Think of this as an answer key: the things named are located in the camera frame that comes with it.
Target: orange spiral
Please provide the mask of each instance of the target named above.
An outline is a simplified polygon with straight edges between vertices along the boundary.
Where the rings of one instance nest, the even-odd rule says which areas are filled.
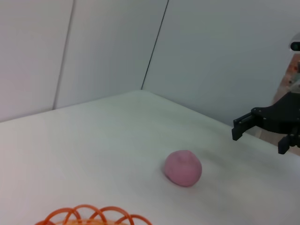
[[[82,219],[79,212],[77,211],[78,209],[81,208],[88,208],[94,211],[94,213],[91,215],[90,218],[88,219]],[[109,221],[106,219],[105,215],[103,214],[103,212],[105,211],[116,211],[119,212],[121,214],[123,214],[123,217],[120,218],[119,220],[113,222],[113,221]],[[67,213],[66,217],[64,218],[63,221],[58,222],[58,223],[54,223],[51,221],[51,219],[61,213]],[[76,217],[76,219],[70,219],[71,215],[74,215]],[[130,225],[135,225],[133,219],[139,219],[145,222],[145,224],[147,225],[152,225],[152,223],[150,223],[149,220],[147,220],[146,218],[139,216],[139,215],[135,215],[135,214],[128,214],[125,210],[119,208],[119,207],[115,207],[115,206],[108,206],[108,207],[104,207],[101,209],[98,209],[92,205],[87,205],[87,204],[83,204],[83,205],[78,205],[74,208],[62,208],[59,210],[56,210],[52,213],[50,213],[45,220],[38,222],[35,225],[58,225],[58,224],[62,224],[62,225],[125,225],[122,222],[125,220],[129,221]]]

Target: white table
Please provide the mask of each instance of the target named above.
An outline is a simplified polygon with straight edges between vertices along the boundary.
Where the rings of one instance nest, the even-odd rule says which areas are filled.
[[[154,225],[295,225],[300,157],[145,91],[0,124],[0,221],[115,205]],[[164,159],[191,150],[203,174],[172,184]]]

